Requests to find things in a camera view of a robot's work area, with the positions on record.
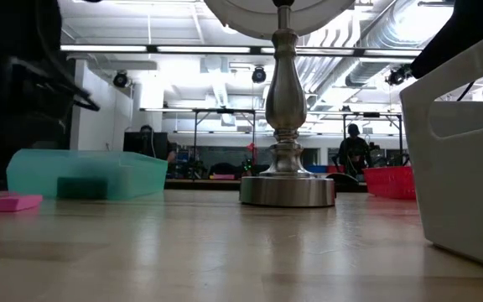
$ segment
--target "teal plastic bin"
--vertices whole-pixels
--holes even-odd
[[[56,198],[61,184],[80,184],[81,191],[120,200],[162,191],[166,173],[166,161],[133,152],[22,149],[8,165],[7,180],[8,189],[22,195]]]

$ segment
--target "silver lamp pole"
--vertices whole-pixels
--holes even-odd
[[[273,34],[275,71],[266,100],[266,120],[275,129],[273,161],[257,177],[241,180],[242,203],[263,206],[332,206],[333,180],[315,178],[303,168],[298,129],[307,117],[307,101],[295,69],[298,35],[290,28],[293,0],[273,0],[278,8],[278,30]]]

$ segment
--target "pink eraser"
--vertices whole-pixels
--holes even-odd
[[[0,211],[22,211],[39,206],[41,195],[0,197]]]

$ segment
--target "white plastic bin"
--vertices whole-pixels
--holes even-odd
[[[442,138],[434,133],[429,115],[434,99],[482,76],[483,40],[400,95],[425,236],[481,262],[483,128]]]

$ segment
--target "lamp base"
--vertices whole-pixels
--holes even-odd
[[[240,201],[254,206],[334,206],[335,182],[316,178],[244,177]]]

